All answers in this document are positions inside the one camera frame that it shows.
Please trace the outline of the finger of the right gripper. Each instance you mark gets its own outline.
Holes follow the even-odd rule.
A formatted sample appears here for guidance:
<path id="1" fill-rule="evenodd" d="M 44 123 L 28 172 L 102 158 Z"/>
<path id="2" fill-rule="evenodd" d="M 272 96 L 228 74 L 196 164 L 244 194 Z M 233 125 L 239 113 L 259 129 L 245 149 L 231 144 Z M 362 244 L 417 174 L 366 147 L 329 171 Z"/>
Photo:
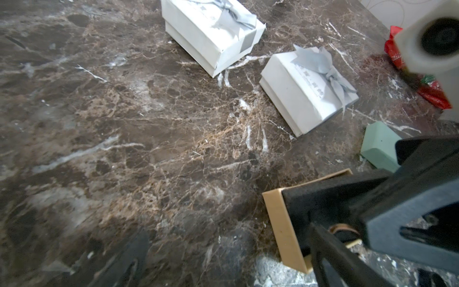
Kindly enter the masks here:
<path id="1" fill-rule="evenodd" d="M 347 222 L 350 203 L 386 181 L 392 172 L 385 169 L 343 174 L 282 191 L 285 207 L 302 255 L 310 254 L 308 226 L 316 222 L 330 227 Z"/>
<path id="2" fill-rule="evenodd" d="M 399 140 L 400 168 L 358 203 L 371 250 L 459 272 L 459 138 Z"/>

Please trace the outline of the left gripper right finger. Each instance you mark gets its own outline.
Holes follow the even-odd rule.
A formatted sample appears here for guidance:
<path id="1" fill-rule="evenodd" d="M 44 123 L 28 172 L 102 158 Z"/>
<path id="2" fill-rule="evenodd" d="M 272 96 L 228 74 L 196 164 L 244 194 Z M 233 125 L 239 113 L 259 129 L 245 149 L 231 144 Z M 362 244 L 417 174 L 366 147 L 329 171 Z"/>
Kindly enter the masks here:
<path id="1" fill-rule="evenodd" d="M 322 226 L 308 228 L 311 261 L 320 287 L 390 287 L 392 284 L 367 266 Z"/>

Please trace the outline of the mint green box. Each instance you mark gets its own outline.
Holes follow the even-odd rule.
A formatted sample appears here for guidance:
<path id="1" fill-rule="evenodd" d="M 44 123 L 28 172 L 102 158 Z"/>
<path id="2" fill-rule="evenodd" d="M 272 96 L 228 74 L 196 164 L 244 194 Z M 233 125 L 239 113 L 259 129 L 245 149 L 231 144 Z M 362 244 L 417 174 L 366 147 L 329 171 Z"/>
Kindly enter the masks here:
<path id="1" fill-rule="evenodd" d="M 361 156 L 378 169 L 395 173 L 400 167 L 396 155 L 396 143 L 401 137 L 383 122 L 366 127 Z"/>

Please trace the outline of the white gift box grey bow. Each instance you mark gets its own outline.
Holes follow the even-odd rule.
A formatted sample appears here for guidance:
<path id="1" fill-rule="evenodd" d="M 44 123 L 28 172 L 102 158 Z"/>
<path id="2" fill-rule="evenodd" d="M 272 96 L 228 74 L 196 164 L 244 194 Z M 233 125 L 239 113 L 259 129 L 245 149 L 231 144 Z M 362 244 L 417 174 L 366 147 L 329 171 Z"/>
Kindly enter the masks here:
<path id="1" fill-rule="evenodd" d="M 166 32 L 211 76 L 248 55 L 266 26 L 239 1 L 161 1 Z"/>

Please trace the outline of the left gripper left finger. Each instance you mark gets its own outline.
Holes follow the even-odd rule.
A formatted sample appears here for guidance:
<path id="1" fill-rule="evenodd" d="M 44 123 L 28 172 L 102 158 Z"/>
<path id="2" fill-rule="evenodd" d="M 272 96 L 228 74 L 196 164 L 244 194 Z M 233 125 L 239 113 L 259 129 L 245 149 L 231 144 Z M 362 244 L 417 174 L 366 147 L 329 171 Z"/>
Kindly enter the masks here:
<path id="1" fill-rule="evenodd" d="M 51 287 L 137 287 L 143 276 L 149 250 L 144 229 L 123 239 L 106 255 L 91 259 L 73 275 L 59 275 Z"/>

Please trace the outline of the white lift-off box lid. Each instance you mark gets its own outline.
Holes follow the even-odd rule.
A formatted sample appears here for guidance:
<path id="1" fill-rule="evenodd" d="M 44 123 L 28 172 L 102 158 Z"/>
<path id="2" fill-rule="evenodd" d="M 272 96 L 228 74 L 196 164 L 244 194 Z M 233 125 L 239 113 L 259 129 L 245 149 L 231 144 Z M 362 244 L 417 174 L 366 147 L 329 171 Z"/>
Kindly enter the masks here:
<path id="1" fill-rule="evenodd" d="M 271 56 L 259 83 L 294 135 L 300 137 L 344 112 L 359 96 L 324 47 L 294 48 Z"/>

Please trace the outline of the tan mint box base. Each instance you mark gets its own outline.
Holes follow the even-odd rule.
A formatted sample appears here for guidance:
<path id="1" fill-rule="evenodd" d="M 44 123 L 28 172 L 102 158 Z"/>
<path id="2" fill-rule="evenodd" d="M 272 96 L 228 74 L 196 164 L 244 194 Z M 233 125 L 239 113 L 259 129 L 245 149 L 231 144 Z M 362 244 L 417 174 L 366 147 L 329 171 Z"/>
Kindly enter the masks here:
<path id="1" fill-rule="evenodd" d="M 343 175 L 345 173 L 352 175 L 350 169 L 345 169 L 343 171 L 335 172 L 309 182 L 316 182 L 337 175 Z M 308 255 L 302 255 L 298 240 L 294 232 L 294 228 L 290 221 L 290 217 L 282 197 L 282 191 L 291 187 L 282 187 L 271 191 L 266 191 L 262 194 L 262 196 L 264 198 L 270 223 L 273 228 L 274 237 L 280 252 L 282 264 L 301 273 L 309 274 L 313 271 L 311 253 Z M 358 233 L 352 227 L 346 224 L 336 224 L 327 230 L 331 230 L 332 234 L 335 235 L 341 242 L 343 242 L 347 248 L 351 248 L 361 243 Z"/>

